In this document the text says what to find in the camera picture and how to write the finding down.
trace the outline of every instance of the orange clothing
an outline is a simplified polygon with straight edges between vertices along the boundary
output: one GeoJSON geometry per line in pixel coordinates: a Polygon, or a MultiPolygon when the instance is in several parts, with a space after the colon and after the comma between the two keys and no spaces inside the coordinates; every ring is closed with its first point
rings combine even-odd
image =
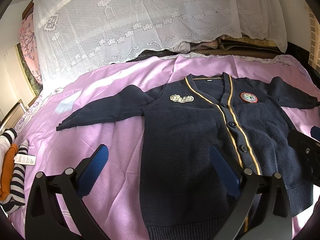
{"type": "Polygon", "coordinates": [[[18,146],[13,143],[4,156],[2,173],[0,178],[0,201],[4,201],[10,194],[10,183],[13,175],[14,157],[18,152],[18,146]]]}

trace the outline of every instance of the pink curtain with tree print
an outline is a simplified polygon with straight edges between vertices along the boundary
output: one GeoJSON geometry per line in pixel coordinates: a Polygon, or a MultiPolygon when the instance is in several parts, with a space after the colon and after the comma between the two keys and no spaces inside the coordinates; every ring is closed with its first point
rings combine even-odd
{"type": "Polygon", "coordinates": [[[36,81],[39,84],[42,84],[36,37],[33,28],[33,13],[30,14],[27,19],[22,21],[19,36],[24,59],[36,81]]]}

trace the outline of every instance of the round patch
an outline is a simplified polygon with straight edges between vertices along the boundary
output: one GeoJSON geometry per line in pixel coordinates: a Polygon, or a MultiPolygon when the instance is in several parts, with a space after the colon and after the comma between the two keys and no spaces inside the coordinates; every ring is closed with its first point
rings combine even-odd
{"type": "Polygon", "coordinates": [[[249,102],[249,103],[256,103],[258,102],[258,98],[251,93],[241,93],[240,97],[242,98],[242,100],[249,102]]]}

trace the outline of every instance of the price tag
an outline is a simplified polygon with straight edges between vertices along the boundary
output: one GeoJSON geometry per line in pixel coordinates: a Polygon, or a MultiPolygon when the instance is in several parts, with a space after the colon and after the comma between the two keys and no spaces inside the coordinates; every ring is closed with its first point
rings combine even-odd
{"type": "Polygon", "coordinates": [[[21,165],[35,165],[36,164],[36,156],[18,153],[14,157],[14,163],[21,164],[21,165]]]}

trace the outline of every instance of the metal screw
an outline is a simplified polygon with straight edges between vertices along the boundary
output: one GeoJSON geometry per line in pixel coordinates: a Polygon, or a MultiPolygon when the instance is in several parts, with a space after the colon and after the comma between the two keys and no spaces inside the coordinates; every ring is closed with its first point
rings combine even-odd
{"type": "Polygon", "coordinates": [[[73,173],[73,168],[67,168],[64,173],[67,174],[67,175],[72,174],[73,173]]]}
{"type": "Polygon", "coordinates": [[[276,177],[277,179],[281,179],[281,174],[280,174],[279,172],[276,172],[276,173],[275,173],[275,177],[276,177]]]}
{"type": "Polygon", "coordinates": [[[43,172],[42,171],[39,171],[37,174],[36,174],[36,177],[39,179],[41,178],[43,175],[43,172]]]}
{"type": "Polygon", "coordinates": [[[253,171],[249,168],[245,168],[244,169],[244,173],[247,174],[247,175],[252,175],[253,171]]]}

